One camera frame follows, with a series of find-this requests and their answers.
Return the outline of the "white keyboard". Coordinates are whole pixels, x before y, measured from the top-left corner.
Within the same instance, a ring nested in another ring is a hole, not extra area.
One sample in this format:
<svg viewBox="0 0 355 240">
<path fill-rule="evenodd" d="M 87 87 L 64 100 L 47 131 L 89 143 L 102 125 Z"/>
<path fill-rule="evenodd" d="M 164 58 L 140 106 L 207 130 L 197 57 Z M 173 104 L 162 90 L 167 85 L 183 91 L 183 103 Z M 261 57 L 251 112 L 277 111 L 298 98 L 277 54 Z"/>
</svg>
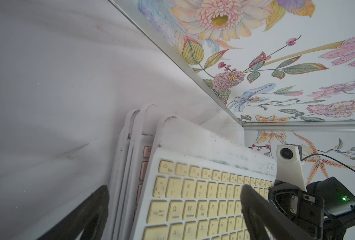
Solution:
<svg viewBox="0 0 355 240">
<path fill-rule="evenodd" d="M 113 237 L 133 123 L 138 113 L 139 110 L 136 109 L 130 110 L 127 113 L 124 126 L 117 138 L 110 183 L 108 186 L 110 200 L 108 205 L 108 218 L 102 236 L 103 240 L 111 240 Z"/>
</svg>

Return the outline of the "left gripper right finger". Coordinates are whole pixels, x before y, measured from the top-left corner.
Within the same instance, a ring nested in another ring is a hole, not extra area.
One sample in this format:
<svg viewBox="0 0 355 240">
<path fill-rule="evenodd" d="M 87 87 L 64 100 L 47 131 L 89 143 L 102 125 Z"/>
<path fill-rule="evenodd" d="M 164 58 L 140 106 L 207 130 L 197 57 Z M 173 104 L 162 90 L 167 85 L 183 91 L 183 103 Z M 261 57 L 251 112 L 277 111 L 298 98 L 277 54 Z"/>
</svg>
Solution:
<svg viewBox="0 0 355 240">
<path fill-rule="evenodd" d="M 258 194 L 244 185 L 240 194 L 241 212 L 252 240 L 268 240 L 271 233 L 277 240 L 311 240 L 312 237 Z"/>
</svg>

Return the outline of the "yellow keyboard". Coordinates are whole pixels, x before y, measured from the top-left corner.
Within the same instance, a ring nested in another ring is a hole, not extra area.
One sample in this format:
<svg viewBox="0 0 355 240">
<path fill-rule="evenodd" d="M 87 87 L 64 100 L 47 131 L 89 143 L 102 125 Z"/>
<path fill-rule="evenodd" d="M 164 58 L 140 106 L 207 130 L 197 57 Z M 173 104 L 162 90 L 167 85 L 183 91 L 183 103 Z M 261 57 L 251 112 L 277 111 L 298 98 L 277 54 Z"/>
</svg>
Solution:
<svg viewBox="0 0 355 240">
<path fill-rule="evenodd" d="M 132 240 L 250 240 L 240 202 L 250 185 L 267 199 L 274 159 L 170 116 L 156 129 Z"/>
</svg>

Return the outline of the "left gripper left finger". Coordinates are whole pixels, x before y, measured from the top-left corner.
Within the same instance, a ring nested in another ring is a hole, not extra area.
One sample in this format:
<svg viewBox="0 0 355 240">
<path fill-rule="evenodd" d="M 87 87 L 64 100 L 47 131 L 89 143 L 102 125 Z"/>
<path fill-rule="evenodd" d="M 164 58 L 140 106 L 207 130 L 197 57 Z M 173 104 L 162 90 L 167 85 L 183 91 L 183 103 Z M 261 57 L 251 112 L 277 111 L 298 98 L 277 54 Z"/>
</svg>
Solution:
<svg viewBox="0 0 355 240">
<path fill-rule="evenodd" d="M 100 186 L 40 240 L 100 240 L 108 217 L 109 191 Z"/>
</svg>

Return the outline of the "pink keyboard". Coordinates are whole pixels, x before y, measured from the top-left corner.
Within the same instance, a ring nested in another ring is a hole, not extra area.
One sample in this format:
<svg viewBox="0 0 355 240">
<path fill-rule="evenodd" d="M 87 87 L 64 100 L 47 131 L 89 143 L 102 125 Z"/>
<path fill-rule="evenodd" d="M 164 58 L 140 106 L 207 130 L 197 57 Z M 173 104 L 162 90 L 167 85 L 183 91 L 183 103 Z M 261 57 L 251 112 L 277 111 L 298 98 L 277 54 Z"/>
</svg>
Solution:
<svg viewBox="0 0 355 240">
<path fill-rule="evenodd" d="M 164 111 L 157 105 L 144 106 L 135 116 L 127 156 L 129 166 L 126 174 L 125 196 L 121 206 L 121 218 L 116 221 L 119 224 L 118 240 L 128 240 L 130 237 L 156 128 L 163 116 Z"/>
</svg>

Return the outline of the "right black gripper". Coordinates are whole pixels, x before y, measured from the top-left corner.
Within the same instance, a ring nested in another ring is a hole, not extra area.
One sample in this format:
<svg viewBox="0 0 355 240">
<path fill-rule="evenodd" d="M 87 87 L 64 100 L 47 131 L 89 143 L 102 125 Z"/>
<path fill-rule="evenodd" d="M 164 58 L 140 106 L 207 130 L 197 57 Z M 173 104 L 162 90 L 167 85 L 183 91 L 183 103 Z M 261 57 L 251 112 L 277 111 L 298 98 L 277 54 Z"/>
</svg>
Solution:
<svg viewBox="0 0 355 240">
<path fill-rule="evenodd" d="M 355 226 L 355 196 L 335 177 L 314 182 L 303 191 L 278 182 L 268 200 L 315 240 L 342 240 Z"/>
</svg>

